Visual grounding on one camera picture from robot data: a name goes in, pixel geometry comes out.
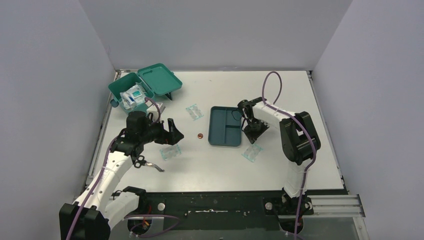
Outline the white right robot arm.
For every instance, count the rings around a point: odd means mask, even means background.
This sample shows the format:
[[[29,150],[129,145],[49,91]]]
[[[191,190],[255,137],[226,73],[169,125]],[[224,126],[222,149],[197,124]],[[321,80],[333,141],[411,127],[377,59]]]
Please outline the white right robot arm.
[[[288,197],[282,199],[282,209],[295,214],[302,207],[300,196],[306,193],[308,166],[316,159],[321,148],[312,118],[308,112],[289,112],[278,108],[261,97],[242,100],[237,110],[247,122],[243,132],[251,144],[269,128],[280,132],[282,151],[289,161],[283,191]]]

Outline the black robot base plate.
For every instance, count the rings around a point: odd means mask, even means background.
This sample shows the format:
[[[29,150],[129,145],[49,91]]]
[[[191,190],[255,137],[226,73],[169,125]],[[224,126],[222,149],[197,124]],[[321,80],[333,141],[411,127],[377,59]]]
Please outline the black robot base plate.
[[[283,190],[143,193],[131,211],[134,234],[163,231],[247,230],[300,232],[303,215],[314,213],[310,197],[290,198]]]

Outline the teal medical gauze packet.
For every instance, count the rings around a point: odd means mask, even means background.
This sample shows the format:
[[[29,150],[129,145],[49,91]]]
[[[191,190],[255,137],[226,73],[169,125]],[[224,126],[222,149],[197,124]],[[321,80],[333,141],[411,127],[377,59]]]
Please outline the teal medical gauze packet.
[[[145,89],[141,85],[136,84],[136,85],[132,86],[128,90],[128,92],[137,104],[141,104],[141,103],[145,102],[145,97],[146,97],[147,92],[145,91]]]

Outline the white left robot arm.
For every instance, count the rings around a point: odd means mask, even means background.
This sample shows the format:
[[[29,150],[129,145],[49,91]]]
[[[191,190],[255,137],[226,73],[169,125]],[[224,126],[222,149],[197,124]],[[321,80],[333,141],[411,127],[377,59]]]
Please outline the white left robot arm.
[[[168,118],[168,129],[160,118],[153,120],[143,111],[133,111],[126,118],[126,127],[110,142],[100,171],[73,203],[65,203],[59,211],[60,237],[63,240],[107,240],[111,230],[133,212],[137,216],[148,210],[143,198],[145,190],[124,188],[117,199],[112,193],[126,172],[147,166],[160,173],[162,168],[145,160],[142,155],[149,143],[176,145],[184,138],[174,120]]]

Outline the dark teal divided tray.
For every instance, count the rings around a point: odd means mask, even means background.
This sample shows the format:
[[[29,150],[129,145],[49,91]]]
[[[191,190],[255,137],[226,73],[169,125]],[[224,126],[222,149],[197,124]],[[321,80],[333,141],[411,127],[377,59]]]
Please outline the dark teal divided tray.
[[[215,147],[239,147],[242,143],[242,117],[237,107],[210,109],[208,142]]]

